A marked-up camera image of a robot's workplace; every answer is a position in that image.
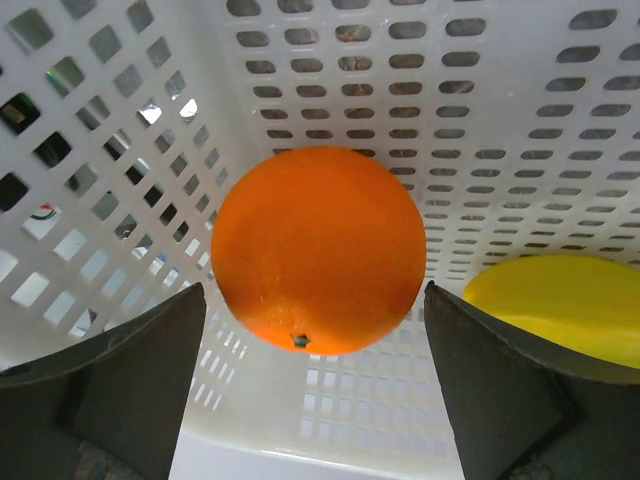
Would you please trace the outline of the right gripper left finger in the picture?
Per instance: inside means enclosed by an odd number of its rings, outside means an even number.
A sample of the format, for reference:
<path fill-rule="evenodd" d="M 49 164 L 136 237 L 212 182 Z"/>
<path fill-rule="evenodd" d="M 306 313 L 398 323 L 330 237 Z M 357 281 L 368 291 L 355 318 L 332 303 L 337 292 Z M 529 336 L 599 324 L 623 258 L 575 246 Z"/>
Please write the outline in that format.
<path fill-rule="evenodd" d="M 166 479 L 205 326 L 196 283 L 1 373 L 4 479 Z"/>

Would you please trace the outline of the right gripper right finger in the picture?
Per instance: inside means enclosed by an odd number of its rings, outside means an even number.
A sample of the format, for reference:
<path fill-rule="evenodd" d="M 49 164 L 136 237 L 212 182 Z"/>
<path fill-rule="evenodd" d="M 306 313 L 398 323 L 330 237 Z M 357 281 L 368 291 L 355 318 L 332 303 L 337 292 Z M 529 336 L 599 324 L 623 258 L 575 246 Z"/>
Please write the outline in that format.
<path fill-rule="evenodd" d="M 424 323 L 467 479 L 636 479 L 639 372 L 429 282 Z"/>

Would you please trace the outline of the yellow lemon fruit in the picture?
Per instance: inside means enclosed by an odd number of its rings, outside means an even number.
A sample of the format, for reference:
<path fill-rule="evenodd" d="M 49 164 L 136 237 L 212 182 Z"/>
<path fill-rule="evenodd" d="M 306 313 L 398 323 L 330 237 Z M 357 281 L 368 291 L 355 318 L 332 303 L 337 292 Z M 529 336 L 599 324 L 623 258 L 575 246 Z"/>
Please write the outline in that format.
<path fill-rule="evenodd" d="M 464 300 L 519 352 L 592 382 L 639 384 L 639 273 L 610 260 L 541 255 L 504 262 L 465 287 Z"/>

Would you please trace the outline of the orange fruit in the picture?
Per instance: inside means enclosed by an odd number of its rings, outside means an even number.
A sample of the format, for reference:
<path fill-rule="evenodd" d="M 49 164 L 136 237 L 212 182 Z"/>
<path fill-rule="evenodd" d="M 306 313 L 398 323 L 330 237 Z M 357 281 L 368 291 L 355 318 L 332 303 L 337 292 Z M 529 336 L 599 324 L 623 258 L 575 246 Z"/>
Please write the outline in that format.
<path fill-rule="evenodd" d="M 280 349 L 357 352 L 413 307 L 427 239 L 411 195 L 355 151 L 272 156 L 229 191 L 211 240 L 212 270 L 235 319 Z"/>

